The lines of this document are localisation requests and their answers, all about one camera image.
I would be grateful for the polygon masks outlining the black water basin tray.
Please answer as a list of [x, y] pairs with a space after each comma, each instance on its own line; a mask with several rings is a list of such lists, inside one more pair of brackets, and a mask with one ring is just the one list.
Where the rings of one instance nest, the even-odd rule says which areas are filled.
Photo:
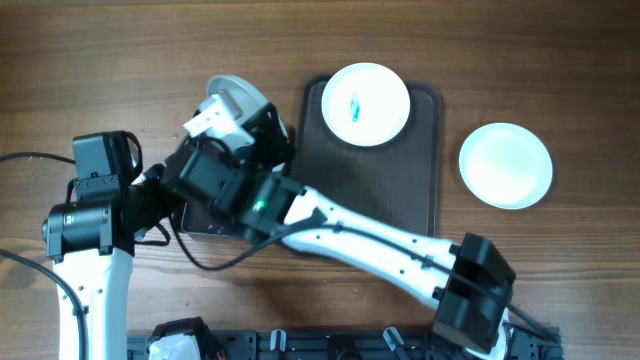
[[[207, 155], [217, 157], [221, 155], [225, 157], [223, 146], [214, 140], [201, 140], [186, 135], [181, 141], [179, 148], [184, 145], [197, 147], [204, 151]], [[235, 237], [240, 238], [242, 230], [228, 219], [218, 215], [212, 215], [201, 204], [188, 202], [184, 205], [179, 217], [180, 231], [190, 235], [203, 235], [210, 237]]]

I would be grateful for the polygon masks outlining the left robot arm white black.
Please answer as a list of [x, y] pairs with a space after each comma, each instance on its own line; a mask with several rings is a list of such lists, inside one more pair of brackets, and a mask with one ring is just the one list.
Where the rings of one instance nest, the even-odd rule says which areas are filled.
[[49, 212], [42, 233], [58, 286], [61, 359], [125, 359], [127, 298], [137, 245], [181, 204], [160, 184], [155, 164], [126, 189], [103, 196], [66, 199]]

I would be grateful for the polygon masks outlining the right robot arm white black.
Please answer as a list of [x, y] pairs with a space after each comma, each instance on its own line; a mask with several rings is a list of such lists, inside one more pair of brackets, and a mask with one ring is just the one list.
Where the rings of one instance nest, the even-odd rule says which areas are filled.
[[508, 351], [515, 273], [487, 239], [419, 236], [351, 211], [275, 172], [292, 151], [269, 102], [215, 94], [185, 123], [191, 199], [263, 245], [280, 242], [378, 276], [435, 310], [434, 332], [488, 359]]

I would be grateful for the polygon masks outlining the white plate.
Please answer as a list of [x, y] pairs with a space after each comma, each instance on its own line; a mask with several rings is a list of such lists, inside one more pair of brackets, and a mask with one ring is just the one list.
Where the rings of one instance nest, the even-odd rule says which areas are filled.
[[[223, 100], [221, 101], [223, 105], [227, 105], [226, 98], [231, 98], [236, 103], [236, 108], [239, 108], [238, 111], [240, 115], [234, 115], [236, 118], [235, 121], [238, 125], [242, 124], [242, 120], [247, 118], [247, 115], [252, 115], [257, 112], [260, 108], [267, 105], [269, 102], [268, 99], [251, 83], [249, 83], [244, 78], [241, 78], [236, 75], [218, 75], [209, 79], [207, 83], [207, 99], [203, 101], [199, 106], [199, 111], [204, 111], [206, 108], [210, 107], [215, 101], [210, 100], [211, 96], [218, 94]], [[284, 122], [278, 115], [279, 121], [279, 133], [281, 133], [289, 142], [288, 131], [285, 127]], [[230, 135], [226, 137], [216, 136], [213, 137], [222, 139], [230, 148], [235, 156], [240, 155], [240, 138], [236, 135]], [[284, 172], [286, 163], [282, 162], [275, 165], [272, 168], [273, 172]]]
[[357, 147], [375, 147], [395, 138], [408, 122], [410, 95], [404, 81], [376, 63], [348, 65], [327, 82], [321, 114], [338, 139]]
[[544, 143], [512, 123], [491, 123], [474, 130], [460, 148], [458, 166], [475, 197], [505, 210], [520, 210], [541, 201], [554, 176]]

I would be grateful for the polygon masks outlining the dark brown serving tray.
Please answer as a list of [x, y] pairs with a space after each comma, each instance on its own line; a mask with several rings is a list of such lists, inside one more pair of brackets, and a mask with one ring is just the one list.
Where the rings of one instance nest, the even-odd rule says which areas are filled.
[[392, 140], [357, 147], [325, 124], [321, 98], [330, 77], [304, 88], [289, 174], [349, 210], [418, 235], [437, 234], [444, 104], [428, 83], [408, 81], [408, 121]]

